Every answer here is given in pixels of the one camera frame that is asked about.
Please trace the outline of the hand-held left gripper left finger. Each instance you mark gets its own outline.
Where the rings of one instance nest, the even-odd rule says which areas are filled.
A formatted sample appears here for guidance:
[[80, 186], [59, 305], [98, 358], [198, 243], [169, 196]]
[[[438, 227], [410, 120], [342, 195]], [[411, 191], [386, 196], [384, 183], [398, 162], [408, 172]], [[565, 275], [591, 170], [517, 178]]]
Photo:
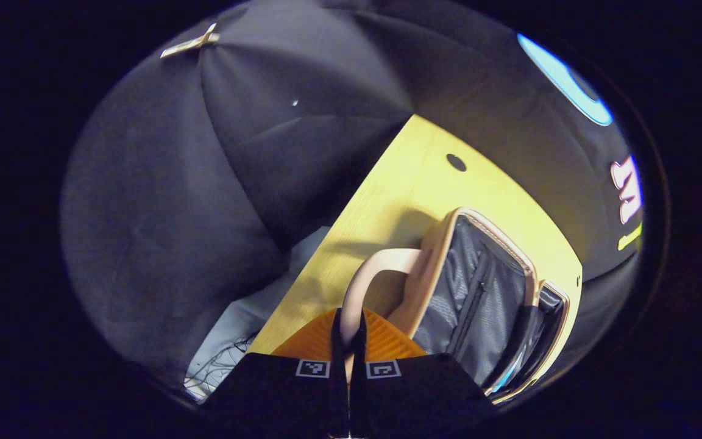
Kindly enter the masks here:
[[273, 353], [249, 351], [204, 403], [220, 437], [347, 437], [339, 310], [323, 312]]

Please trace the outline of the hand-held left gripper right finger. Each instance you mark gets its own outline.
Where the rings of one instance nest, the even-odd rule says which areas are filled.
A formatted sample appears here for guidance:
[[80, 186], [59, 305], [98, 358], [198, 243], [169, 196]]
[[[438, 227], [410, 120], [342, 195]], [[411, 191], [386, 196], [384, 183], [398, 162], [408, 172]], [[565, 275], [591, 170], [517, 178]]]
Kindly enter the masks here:
[[363, 310], [351, 375], [351, 436], [448, 437], [497, 409], [451, 355], [428, 355], [376, 312]]

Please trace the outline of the white clip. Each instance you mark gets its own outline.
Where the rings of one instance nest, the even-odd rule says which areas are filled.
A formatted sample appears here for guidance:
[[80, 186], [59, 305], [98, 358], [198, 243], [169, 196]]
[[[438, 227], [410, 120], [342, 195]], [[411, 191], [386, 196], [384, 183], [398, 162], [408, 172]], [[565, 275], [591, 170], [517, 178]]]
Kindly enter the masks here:
[[217, 23], [212, 23], [201, 36], [165, 48], [160, 54], [160, 59], [217, 43], [220, 39], [220, 34], [216, 32], [217, 25]]

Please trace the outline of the black backdrop cloth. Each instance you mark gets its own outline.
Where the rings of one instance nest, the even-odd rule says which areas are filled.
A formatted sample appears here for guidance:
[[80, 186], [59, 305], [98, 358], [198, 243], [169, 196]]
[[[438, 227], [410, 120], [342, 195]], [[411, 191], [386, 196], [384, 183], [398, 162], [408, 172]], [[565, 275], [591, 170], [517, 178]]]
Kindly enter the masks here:
[[285, 273], [412, 115], [521, 185], [583, 266], [549, 377], [628, 296], [644, 208], [619, 111], [575, 70], [456, 0], [242, 0], [176, 35], [95, 108], [60, 206], [95, 328], [170, 390], [238, 298]]

